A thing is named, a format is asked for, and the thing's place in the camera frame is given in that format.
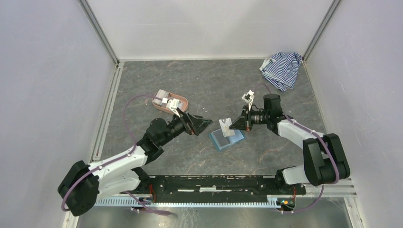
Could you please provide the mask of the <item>white VIP credit card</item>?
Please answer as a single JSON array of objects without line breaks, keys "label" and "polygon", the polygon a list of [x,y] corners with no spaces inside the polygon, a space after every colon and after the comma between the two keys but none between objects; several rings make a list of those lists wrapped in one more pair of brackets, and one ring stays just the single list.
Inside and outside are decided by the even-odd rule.
[{"label": "white VIP credit card", "polygon": [[235,131],[230,128],[232,125],[231,118],[223,118],[219,119],[219,124],[221,127],[221,131],[224,137],[232,137],[235,136]]}]

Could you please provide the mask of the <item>teal card holder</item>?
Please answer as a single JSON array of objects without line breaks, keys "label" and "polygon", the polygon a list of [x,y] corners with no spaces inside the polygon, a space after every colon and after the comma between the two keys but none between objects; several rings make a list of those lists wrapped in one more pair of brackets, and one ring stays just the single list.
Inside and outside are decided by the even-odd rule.
[{"label": "teal card holder", "polygon": [[234,136],[225,137],[221,129],[215,130],[209,134],[212,144],[218,151],[226,150],[227,148],[239,143],[246,138],[244,132],[235,130]]}]

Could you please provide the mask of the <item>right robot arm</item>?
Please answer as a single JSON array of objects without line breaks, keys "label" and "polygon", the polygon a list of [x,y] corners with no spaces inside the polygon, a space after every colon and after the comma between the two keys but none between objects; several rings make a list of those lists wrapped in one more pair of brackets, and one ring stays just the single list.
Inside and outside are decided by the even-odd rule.
[{"label": "right robot arm", "polygon": [[280,95],[263,97],[263,108],[256,108],[253,96],[244,95],[247,102],[240,116],[229,128],[250,131],[255,125],[265,125],[277,136],[288,139],[302,149],[303,164],[279,171],[274,186],[286,194],[294,184],[310,183],[313,186],[336,184],[350,177],[351,170],[340,137],[335,133],[320,133],[309,129],[283,112]]}]

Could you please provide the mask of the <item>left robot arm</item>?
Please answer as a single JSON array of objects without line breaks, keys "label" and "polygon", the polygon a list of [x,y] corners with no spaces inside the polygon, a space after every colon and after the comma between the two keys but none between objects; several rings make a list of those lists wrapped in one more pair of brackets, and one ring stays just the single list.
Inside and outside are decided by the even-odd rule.
[{"label": "left robot arm", "polygon": [[130,190],[145,193],[149,180],[139,174],[139,169],[156,160],[164,152],[163,146],[180,134],[198,136],[213,123],[202,116],[177,112],[168,122],[153,119],[142,139],[126,151],[90,164],[75,162],[58,187],[61,209],[81,216],[96,202],[114,194]]}]

